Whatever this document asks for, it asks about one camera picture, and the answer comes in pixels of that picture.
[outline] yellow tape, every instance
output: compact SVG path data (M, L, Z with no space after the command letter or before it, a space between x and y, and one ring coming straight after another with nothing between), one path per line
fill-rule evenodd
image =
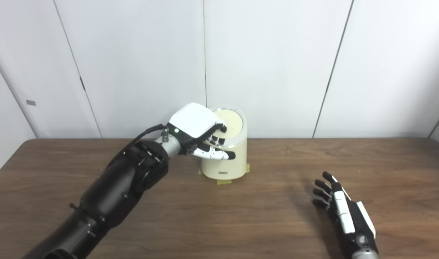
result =
M232 183L232 180L218 180L216 185Z

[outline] wooden table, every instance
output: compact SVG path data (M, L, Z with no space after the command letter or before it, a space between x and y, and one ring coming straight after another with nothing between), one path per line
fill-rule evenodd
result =
M0 171L0 259L51 233L128 140L31 140ZM328 171L362 200L382 259L439 258L439 144L430 139L252 139L251 172L232 184L198 175L196 157L170 171L94 259L341 258L323 210L310 203Z

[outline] white fingertip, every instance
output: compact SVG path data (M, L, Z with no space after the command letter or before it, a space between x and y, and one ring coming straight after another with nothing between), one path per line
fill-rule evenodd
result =
M216 160L228 160L229 156L224 151L216 151L214 149L210 149L209 151L203 151L201 149L195 149L193 152L194 156L198 156L200 158L205 159L216 159Z
M357 202L357 206L359 207L359 210L361 211L369 229L373 232L373 237L376 239L376 229L373 225L373 222L371 221L371 218L368 216L368 212L366 212L366 209L361 201Z
M341 220L342 230L345 234L355 233L355 226L352 220L351 211L349 210L348 202L343 191L338 191L333 194L335 197L338 216Z

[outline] black finger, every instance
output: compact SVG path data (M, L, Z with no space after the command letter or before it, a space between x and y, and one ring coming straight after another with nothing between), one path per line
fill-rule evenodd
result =
M317 180L315 180L315 185L318 187L321 187L328 194L331 193L331 188L324 181L320 181L317 179Z
M322 209L328 209L329 205L323 200L313 199L312 204Z
M339 182L334 182L331 187L333 188L333 193L342 191L342 186Z
M320 190L320 189L318 189L318 188L314 188L314 189L313 189L313 193L314 193L315 195L317 195L318 197L323 198L323 199L326 200L326 201L329 201L330 198L331 198L330 195L328 195L326 192L324 192L324 191L322 191L322 190Z
M322 176L323 176L323 178L327 179L327 181L330 183L337 182L335 180L335 178L333 177L333 175L331 175L329 172L323 172Z

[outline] robotic hand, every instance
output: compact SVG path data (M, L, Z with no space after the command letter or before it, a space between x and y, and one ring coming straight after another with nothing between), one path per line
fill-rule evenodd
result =
M361 201L354 202L333 175L323 172L321 180L315 180L313 193L323 200L314 199L313 204L328 212L338 235L341 250L346 258L379 259L376 247L376 230Z
M195 103L175 113L167 125L147 129L111 160L82 195L78 207L70 205L74 209L71 216L23 259L86 258L111 228L122 223L143 193L167 174L171 157L194 154L208 159L234 159L234 152L205 143L221 142L212 136L218 129L226 132L224 121ZM157 140L141 140L157 130L163 130Z

